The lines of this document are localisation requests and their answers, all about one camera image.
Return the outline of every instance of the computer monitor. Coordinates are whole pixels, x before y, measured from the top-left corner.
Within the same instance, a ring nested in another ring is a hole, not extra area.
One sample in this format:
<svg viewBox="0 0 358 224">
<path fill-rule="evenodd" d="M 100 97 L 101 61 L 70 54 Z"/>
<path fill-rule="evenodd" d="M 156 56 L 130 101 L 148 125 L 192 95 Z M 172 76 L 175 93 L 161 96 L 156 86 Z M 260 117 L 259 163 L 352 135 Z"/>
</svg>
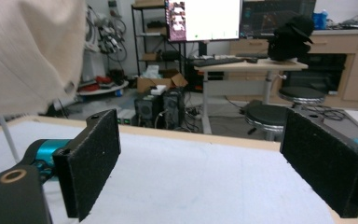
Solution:
<svg viewBox="0 0 358 224">
<path fill-rule="evenodd" d="M 240 38 L 241 0 L 165 0 L 169 42 Z"/>
<path fill-rule="evenodd" d="M 312 17 L 316 0 L 243 0 L 241 38 L 268 39 L 274 30 L 297 15 Z"/>
</svg>

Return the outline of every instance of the desk leg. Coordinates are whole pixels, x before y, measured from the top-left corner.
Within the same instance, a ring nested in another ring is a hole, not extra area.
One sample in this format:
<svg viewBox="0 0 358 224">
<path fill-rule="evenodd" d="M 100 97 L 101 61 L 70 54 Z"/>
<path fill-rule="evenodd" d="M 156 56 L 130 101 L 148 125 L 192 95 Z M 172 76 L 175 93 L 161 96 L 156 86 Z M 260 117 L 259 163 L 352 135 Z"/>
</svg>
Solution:
<svg viewBox="0 0 358 224">
<path fill-rule="evenodd" d="M 202 130 L 203 133 L 212 134 L 211 123 L 208 117 L 208 72 L 204 73 L 202 99 Z"/>
<path fill-rule="evenodd" d="M 267 105 L 269 103 L 269 95 L 271 94 L 271 86 L 272 86 L 272 72 L 268 71 L 266 76 L 266 82 L 264 84 L 264 98 L 263 105 Z"/>
</svg>

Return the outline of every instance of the wall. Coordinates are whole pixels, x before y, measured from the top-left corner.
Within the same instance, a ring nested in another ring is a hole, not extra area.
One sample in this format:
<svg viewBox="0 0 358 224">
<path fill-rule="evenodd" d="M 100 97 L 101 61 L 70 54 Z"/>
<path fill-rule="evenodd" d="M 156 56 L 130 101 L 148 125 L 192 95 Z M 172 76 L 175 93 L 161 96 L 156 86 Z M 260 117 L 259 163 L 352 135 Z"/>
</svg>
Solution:
<svg viewBox="0 0 358 224">
<path fill-rule="evenodd" d="M 109 15 L 107 0 L 86 0 L 86 2 L 92 6 L 95 11 Z M 124 38 L 128 57 L 127 60 L 121 64 L 127 76 L 134 76 L 137 74 L 131 16 L 131 5 L 133 3 L 134 0 L 117 0 L 117 9 L 123 16 L 122 20 L 127 25 L 127 32 L 124 34 Z M 334 22 L 345 21 L 358 16 L 358 0 L 317 0 L 315 12 L 320 12 L 323 9 L 327 10 L 329 13 L 328 18 L 332 19 Z M 186 51 L 189 53 L 197 50 L 197 48 L 197 44 L 187 44 Z M 211 55 L 228 54 L 228 49 L 228 42 L 212 42 L 208 44 L 208 54 Z"/>
</svg>

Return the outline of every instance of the stool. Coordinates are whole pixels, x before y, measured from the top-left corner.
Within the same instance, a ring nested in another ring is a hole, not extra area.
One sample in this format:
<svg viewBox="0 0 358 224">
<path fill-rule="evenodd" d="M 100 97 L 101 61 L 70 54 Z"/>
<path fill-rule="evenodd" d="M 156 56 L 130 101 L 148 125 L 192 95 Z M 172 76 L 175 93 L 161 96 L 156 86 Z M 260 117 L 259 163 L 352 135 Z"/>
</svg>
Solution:
<svg viewBox="0 0 358 224">
<path fill-rule="evenodd" d="M 255 105 L 246 110 L 245 119 L 250 125 L 265 131 L 266 140 L 273 141 L 283 132 L 286 110 L 287 107 L 279 105 Z"/>
<path fill-rule="evenodd" d="M 324 102 L 324 93 L 307 87 L 282 87 L 278 95 L 283 100 L 293 102 L 293 108 Z"/>
</svg>

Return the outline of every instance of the shelving unit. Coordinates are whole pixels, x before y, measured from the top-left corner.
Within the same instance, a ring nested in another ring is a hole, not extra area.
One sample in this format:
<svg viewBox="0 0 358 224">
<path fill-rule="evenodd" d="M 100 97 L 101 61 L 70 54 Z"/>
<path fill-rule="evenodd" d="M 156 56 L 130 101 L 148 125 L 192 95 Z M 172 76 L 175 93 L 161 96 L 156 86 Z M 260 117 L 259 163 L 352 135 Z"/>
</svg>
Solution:
<svg viewBox="0 0 358 224">
<path fill-rule="evenodd" d="M 145 24 L 145 12 L 147 10 L 161 10 L 161 16 L 165 16 L 164 5 L 162 4 L 132 4 L 131 5 L 131 15 L 132 15 L 132 25 L 134 31 L 134 42 L 135 42 L 135 54 L 137 60 L 138 76 L 141 75 L 141 65 L 144 63 L 145 67 L 150 64 L 164 65 L 165 69 L 176 68 L 179 72 L 183 74 L 183 66 L 185 64 L 186 58 L 183 55 L 186 55 L 186 46 L 181 43 L 169 43 L 167 41 L 167 29 L 166 27 L 160 28 L 147 28 Z M 138 16 L 141 17 L 141 22 L 137 22 Z M 142 26 L 142 31 L 139 31 L 139 25 Z M 157 45 L 152 49 L 151 42 L 158 42 Z M 163 61 L 161 55 L 157 53 L 159 50 L 158 47 L 162 46 L 161 51 L 165 52 L 167 50 L 176 50 L 179 52 L 179 59 L 175 61 Z"/>
</svg>

